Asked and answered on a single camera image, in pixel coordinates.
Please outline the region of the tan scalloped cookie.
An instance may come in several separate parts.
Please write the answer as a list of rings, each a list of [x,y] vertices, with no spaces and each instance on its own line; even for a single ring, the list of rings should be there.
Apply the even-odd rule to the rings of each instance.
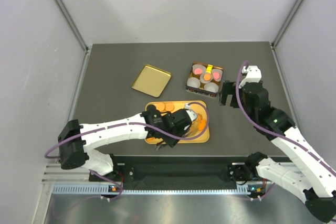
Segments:
[[[212,75],[210,73],[205,73],[203,79],[204,81],[209,82],[212,79]]]

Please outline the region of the square cookie tin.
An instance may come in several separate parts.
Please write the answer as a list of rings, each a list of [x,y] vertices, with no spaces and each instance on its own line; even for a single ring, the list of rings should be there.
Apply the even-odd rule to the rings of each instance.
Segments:
[[[187,92],[216,98],[219,94],[224,69],[203,62],[193,62],[185,89]]]

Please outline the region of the pink cookie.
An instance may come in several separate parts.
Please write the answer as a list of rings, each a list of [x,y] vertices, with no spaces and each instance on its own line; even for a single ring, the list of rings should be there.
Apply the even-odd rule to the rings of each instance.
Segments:
[[[195,68],[195,69],[193,70],[193,73],[194,73],[195,75],[201,75],[201,74],[203,73],[203,69],[201,69],[201,68]]]
[[[213,79],[216,81],[221,79],[221,74],[219,72],[213,72],[212,76],[213,76]]]

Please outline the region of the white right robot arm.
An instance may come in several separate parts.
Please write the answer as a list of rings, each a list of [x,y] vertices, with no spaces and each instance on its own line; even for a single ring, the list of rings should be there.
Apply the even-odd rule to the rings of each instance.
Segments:
[[[271,106],[262,81],[224,82],[220,104],[241,109],[257,132],[282,150],[294,163],[295,173],[261,152],[249,155],[243,165],[231,167],[232,180],[269,180],[295,195],[319,221],[335,221],[335,170],[303,137],[293,119],[283,110]]]

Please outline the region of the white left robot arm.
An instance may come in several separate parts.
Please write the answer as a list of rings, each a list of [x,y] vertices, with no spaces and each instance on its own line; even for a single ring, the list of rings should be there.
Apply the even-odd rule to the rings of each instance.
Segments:
[[[174,147],[189,131],[197,119],[192,109],[179,109],[161,114],[153,105],[130,118],[100,124],[67,123],[58,142],[60,163],[63,170],[83,167],[93,170],[107,180],[114,180],[119,168],[111,154],[103,154],[97,148],[127,140],[160,140],[158,148]]]

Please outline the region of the white paper cup bottom-right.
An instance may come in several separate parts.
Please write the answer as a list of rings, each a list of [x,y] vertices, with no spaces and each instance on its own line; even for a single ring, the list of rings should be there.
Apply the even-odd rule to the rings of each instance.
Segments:
[[[214,82],[209,82],[209,83],[204,85],[204,90],[206,90],[208,92],[217,93],[218,89],[219,89],[218,84],[216,84]]]

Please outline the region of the orange scalloped cookie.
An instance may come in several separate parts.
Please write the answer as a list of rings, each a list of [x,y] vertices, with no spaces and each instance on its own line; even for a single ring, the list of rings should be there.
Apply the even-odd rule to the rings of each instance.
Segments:
[[[165,103],[165,110],[168,112],[173,112],[174,111],[174,104],[173,103]]]

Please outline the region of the orange swirl cookie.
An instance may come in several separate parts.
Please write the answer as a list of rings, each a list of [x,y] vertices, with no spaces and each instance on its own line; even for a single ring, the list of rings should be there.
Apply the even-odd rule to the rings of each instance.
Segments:
[[[203,116],[201,114],[197,114],[197,121],[200,122],[203,120]]]

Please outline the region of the orange round cookie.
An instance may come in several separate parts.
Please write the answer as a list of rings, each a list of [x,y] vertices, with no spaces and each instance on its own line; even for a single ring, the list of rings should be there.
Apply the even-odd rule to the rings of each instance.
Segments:
[[[155,105],[156,109],[159,110],[160,112],[164,112],[165,111],[165,104],[160,102],[160,103],[157,103]]]

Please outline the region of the white paper cup centre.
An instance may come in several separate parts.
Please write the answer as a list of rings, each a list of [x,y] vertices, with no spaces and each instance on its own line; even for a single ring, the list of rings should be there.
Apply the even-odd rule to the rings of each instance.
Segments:
[[[201,82],[201,83],[204,83],[204,84],[207,84],[207,83],[209,83],[209,82],[211,82],[211,81],[212,81],[212,79],[213,79],[213,76],[212,76],[212,79],[211,79],[211,81],[209,81],[209,82],[206,82],[206,81],[204,81],[204,79],[203,79],[203,76],[204,76],[204,74],[205,74],[205,73],[202,73],[202,74],[201,74],[201,76],[200,76],[200,82]]]

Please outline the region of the yellow serving tray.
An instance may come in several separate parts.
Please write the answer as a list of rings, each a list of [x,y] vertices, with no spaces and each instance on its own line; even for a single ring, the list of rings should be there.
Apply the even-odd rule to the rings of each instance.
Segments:
[[[152,105],[156,105],[157,103],[160,103],[160,102],[150,102],[148,103],[146,106],[145,106],[145,110],[146,110],[146,107],[150,104]],[[197,114],[201,114],[203,116],[203,120],[206,120],[207,123],[209,122],[209,116],[206,114],[206,110],[202,107],[204,106],[206,108],[206,104],[205,102],[201,101],[201,100],[194,100],[194,101],[163,101],[162,103],[173,103],[175,108],[174,108],[174,111],[177,111],[179,109],[184,109],[184,104],[189,104],[189,103],[192,103],[191,104],[191,109],[194,110]],[[203,131],[199,131],[197,129],[197,125],[198,125],[198,121],[196,120],[195,122],[193,122],[192,126],[191,126],[191,129],[183,136],[185,138],[192,138],[192,137],[195,137],[195,136],[198,136],[198,138],[195,138],[193,140],[179,140],[178,144],[193,144],[193,143],[205,143],[209,140],[209,137],[210,137],[210,134],[209,134],[209,126],[204,129]]]

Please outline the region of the white paper cup bottom-left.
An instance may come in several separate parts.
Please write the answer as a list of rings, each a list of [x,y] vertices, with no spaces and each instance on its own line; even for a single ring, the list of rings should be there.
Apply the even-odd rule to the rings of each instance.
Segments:
[[[190,88],[198,89],[201,86],[201,82],[196,77],[190,77],[188,78],[186,85]]]

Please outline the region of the white paper cup top-left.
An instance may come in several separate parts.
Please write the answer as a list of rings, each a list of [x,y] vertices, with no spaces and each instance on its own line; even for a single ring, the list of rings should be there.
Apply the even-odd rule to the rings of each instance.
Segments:
[[[206,71],[206,67],[204,65],[202,65],[202,64],[193,64],[193,66],[192,66],[192,72],[193,72],[193,70],[195,68],[201,68],[201,69],[203,69],[203,73]]]

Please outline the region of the gold tin lid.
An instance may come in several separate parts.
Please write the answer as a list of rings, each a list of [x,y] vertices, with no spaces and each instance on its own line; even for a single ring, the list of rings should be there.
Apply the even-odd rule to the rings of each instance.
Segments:
[[[131,88],[158,98],[170,81],[171,76],[170,72],[163,69],[145,65],[134,80]]]

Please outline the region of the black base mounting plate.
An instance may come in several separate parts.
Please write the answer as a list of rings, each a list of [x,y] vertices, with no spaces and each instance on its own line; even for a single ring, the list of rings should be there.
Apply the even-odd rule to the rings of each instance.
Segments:
[[[257,180],[245,157],[114,156],[114,171],[105,175],[124,189],[234,189]]]

